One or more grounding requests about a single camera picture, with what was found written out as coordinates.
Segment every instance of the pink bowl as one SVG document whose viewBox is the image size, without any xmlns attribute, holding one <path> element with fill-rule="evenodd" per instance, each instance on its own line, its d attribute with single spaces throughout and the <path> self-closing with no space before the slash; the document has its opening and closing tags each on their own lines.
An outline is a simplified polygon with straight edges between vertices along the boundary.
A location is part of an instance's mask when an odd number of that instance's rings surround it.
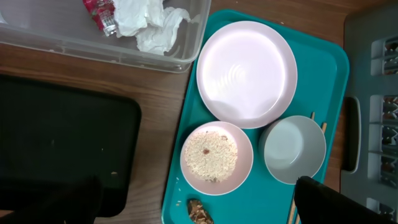
<svg viewBox="0 0 398 224">
<path fill-rule="evenodd" d="M 222 182 L 212 183 L 197 179 L 189 171 L 187 163 L 185 162 L 185 149 L 187 147 L 187 140 L 190 139 L 194 133 L 218 130 L 226 131 L 233 138 L 238 147 L 238 158 L 236 160 L 235 170 L 231 176 Z M 250 174 L 253 165 L 253 148 L 249 138 L 240 128 L 231 123 L 214 121 L 196 128 L 188 136 L 182 146 L 180 163 L 185 180 L 187 180 L 188 184 L 195 190 L 207 195 L 224 195 L 236 190 Z"/>
</svg>

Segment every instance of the tissue paper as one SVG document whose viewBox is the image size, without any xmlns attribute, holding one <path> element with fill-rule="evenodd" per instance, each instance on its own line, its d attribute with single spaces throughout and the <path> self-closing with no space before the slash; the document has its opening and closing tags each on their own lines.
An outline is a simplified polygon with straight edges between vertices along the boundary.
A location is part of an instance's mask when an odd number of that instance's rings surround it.
<svg viewBox="0 0 398 224">
<path fill-rule="evenodd" d="M 136 36 L 137 48 L 164 55 L 174 45 L 183 19 L 190 21 L 184 9 L 163 9 L 163 0 L 114 0 L 117 37 Z"/>
<path fill-rule="evenodd" d="M 148 23 L 153 26 L 163 24 L 163 0 L 114 0 L 113 3 L 118 37 L 134 36 Z"/>
<path fill-rule="evenodd" d="M 140 51 L 164 55 L 164 52 L 173 47 L 182 19 L 190 21 L 189 13 L 185 9 L 173 7 L 164 9 L 164 17 L 162 27 L 149 25 L 136 34 L 137 47 Z"/>
</svg>

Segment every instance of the plastic storage bin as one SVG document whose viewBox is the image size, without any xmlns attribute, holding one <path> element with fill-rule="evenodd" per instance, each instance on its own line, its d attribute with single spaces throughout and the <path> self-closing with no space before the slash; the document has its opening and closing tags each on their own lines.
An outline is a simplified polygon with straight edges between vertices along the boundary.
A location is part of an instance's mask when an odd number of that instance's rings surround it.
<svg viewBox="0 0 398 224">
<path fill-rule="evenodd" d="M 140 52 L 135 37 L 106 37 L 82 0 L 1 0 L 0 43 L 180 73 L 199 54 L 210 4 L 211 0 L 164 1 L 164 7 L 186 9 L 196 21 L 180 24 L 175 45 L 165 56 Z"/>
</svg>

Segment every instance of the wood surface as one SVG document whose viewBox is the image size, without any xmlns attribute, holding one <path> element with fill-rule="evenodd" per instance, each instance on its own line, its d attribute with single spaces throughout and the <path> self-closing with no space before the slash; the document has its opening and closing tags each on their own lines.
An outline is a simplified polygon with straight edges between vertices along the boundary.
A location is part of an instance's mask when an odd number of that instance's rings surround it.
<svg viewBox="0 0 398 224">
<path fill-rule="evenodd" d="M 343 46 L 346 15 L 381 1 L 213 0 L 211 13 L 235 9 Z M 0 73 L 135 99 L 141 106 L 142 123 L 126 208 L 116 217 L 96 222 L 162 223 L 162 199 L 188 72 L 156 72 L 0 44 Z M 335 190 L 340 188 L 344 128 L 345 117 L 340 115 L 325 180 Z"/>
</svg>

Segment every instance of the seasoning packet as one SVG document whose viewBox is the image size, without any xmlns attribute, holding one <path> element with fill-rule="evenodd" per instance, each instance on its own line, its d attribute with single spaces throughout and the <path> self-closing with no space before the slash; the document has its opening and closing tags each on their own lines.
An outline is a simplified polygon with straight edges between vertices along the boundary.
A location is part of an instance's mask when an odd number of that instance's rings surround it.
<svg viewBox="0 0 398 224">
<path fill-rule="evenodd" d="M 107 37 L 116 33 L 112 0 L 83 0 L 83 3 L 98 28 L 104 31 Z"/>
</svg>

